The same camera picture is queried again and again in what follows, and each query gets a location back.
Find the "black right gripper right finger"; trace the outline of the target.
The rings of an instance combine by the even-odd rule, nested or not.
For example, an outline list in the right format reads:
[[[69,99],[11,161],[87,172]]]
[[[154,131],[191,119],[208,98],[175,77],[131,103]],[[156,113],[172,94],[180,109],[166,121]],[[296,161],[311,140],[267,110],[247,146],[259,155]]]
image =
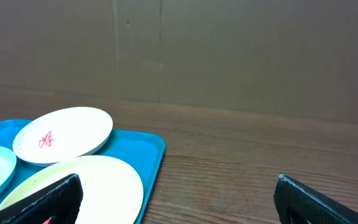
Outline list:
[[[358,224],[358,212],[288,175],[278,176],[273,200],[282,224]]]

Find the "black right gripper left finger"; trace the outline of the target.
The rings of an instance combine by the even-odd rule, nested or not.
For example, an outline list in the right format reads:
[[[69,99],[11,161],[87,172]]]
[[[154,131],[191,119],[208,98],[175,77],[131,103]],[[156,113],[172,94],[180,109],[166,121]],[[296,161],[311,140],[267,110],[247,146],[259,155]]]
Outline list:
[[[69,174],[0,210],[0,224],[74,224],[83,199],[78,174]]]

